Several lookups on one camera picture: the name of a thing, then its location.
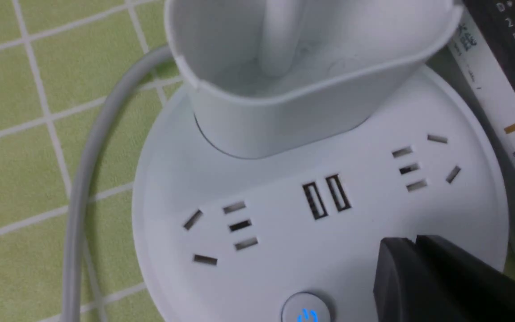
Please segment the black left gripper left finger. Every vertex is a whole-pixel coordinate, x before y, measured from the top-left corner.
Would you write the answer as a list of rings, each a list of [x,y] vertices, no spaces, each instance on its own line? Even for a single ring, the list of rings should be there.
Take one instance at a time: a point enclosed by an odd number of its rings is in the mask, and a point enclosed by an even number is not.
[[[380,241],[373,287],[379,322],[443,322],[446,302],[431,267],[407,238]]]

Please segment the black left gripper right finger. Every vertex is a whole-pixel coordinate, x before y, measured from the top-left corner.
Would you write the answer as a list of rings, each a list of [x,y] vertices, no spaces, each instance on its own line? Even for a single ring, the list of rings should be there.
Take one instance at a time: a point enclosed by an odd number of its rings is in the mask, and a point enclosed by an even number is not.
[[[441,236],[417,236],[416,246],[475,322],[515,322],[515,280]]]

